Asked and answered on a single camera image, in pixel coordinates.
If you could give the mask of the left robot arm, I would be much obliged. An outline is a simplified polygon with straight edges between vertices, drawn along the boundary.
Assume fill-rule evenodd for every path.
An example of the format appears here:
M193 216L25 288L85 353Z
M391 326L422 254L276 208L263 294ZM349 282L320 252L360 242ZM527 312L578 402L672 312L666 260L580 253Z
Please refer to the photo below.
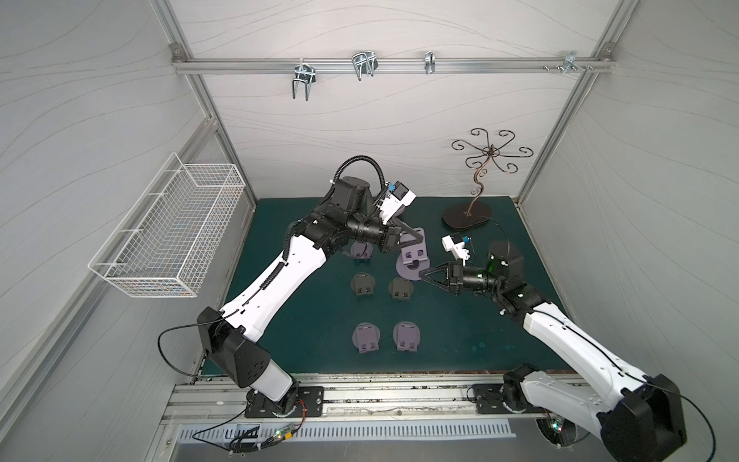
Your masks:
M405 248L402 234L421 235L396 215L415 194L398 181L379 194L360 178L335 179L327 195L303 219L291 223L282 251L236 298L197 318L210 360L239 387L262 395L279 417L292 413L298 382L259 346L269 323L296 289L349 241L374 244L382 252Z

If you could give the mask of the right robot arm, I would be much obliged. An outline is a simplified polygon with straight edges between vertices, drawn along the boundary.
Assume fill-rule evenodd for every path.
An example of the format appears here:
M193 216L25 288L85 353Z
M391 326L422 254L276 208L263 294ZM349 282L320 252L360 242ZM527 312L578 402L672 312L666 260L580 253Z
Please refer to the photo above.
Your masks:
M679 387L649 377L610 352L525 281L525 258L502 241L489 246L482 267L470 263L467 240L443 239L453 261L421 271L421 280L448 293L490 296L500 315L540 340L583 378L578 387L531 365L505 374L496 396L523 413L540 408L585 429L618 461L663 461L687 442Z

